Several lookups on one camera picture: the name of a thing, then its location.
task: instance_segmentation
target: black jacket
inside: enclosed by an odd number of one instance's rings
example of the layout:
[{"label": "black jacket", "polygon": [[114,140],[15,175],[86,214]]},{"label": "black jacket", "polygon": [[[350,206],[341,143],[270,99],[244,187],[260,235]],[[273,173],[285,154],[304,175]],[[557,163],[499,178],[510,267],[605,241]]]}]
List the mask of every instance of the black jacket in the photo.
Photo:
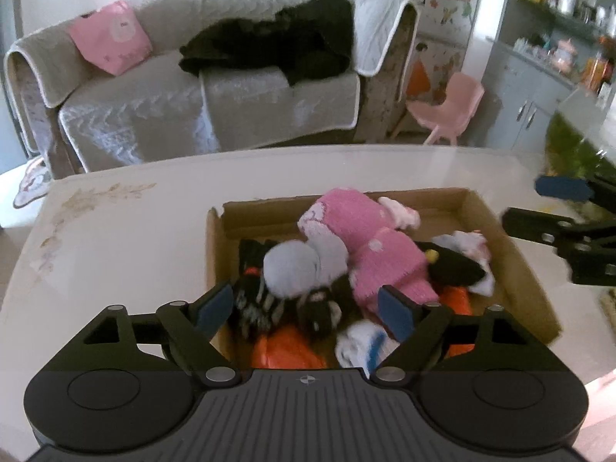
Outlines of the black jacket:
[{"label": "black jacket", "polygon": [[273,21],[224,19],[180,48],[180,67],[278,66],[290,85],[337,76],[349,68],[353,9],[347,0],[311,0],[276,13]]}]

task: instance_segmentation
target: pink chair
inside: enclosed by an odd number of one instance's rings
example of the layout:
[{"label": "pink chair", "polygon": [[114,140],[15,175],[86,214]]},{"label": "pink chair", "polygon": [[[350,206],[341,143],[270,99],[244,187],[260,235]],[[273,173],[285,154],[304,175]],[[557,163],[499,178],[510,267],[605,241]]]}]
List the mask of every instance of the pink chair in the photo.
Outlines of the pink chair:
[{"label": "pink chair", "polygon": [[[457,145],[458,137],[466,130],[470,119],[475,116],[484,92],[481,83],[466,74],[456,72],[447,84],[447,97],[440,106],[407,101],[407,111],[413,115],[417,123],[432,130],[424,146],[434,144],[441,137],[448,138],[452,146]],[[397,137],[401,129],[402,120],[393,131],[392,138]]]}]

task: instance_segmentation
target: cabinet handle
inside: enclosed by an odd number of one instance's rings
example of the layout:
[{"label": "cabinet handle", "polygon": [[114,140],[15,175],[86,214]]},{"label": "cabinet handle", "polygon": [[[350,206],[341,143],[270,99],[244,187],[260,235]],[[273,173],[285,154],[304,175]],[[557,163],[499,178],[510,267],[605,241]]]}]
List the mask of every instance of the cabinet handle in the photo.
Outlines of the cabinet handle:
[{"label": "cabinet handle", "polygon": [[524,110],[526,109],[526,106],[529,105],[529,102],[526,101],[524,103],[524,106],[520,107],[520,110],[517,112],[517,118],[516,121],[520,121],[522,119],[522,116],[524,116]]},{"label": "cabinet handle", "polygon": [[536,109],[533,111],[533,114],[531,114],[531,117],[529,118],[529,122],[526,124],[526,130],[528,130],[535,121],[535,114],[537,114]]}]

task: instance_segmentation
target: table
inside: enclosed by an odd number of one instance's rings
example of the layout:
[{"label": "table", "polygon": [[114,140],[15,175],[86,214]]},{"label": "table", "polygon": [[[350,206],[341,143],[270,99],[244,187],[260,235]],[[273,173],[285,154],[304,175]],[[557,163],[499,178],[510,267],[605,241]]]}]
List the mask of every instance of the table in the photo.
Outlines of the table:
[{"label": "table", "polygon": [[[205,216],[227,201],[432,187],[475,189],[492,211],[571,216],[533,189],[541,161],[462,147],[287,147],[197,156],[56,182],[23,248],[0,311],[0,447],[37,448],[23,411],[29,380],[110,304],[130,313],[192,301],[205,288]],[[563,327],[552,350],[587,383],[616,368],[599,288],[571,285],[547,246],[516,240]]]}]

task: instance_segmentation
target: cardboard box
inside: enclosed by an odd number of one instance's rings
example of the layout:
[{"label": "cardboard box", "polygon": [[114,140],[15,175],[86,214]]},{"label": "cardboard box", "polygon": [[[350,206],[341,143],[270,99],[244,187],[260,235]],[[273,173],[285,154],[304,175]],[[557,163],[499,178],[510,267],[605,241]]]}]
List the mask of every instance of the cardboard box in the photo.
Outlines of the cardboard box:
[{"label": "cardboard box", "polygon": [[[436,235],[457,230],[480,230],[488,240],[497,285],[491,298],[471,296],[473,313],[481,315],[486,307],[501,304],[544,344],[559,336],[561,327],[545,292],[500,221],[476,192],[454,188],[369,192],[367,195],[373,199],[387,196],[419,211],[421,228],[409,234],[418,241],[429,241]],[[303,239],[297,221],[318,198],[298,196],[227,203],[222,217],[216,210],[209,211],[206,236],[208,289],[220,281],[237,278],[241,238]],[[246,351],[234,347],[228,328],[214,338],[213,344],[236,362],[244,362],[247,358],[239,356],[245,355]]]}]

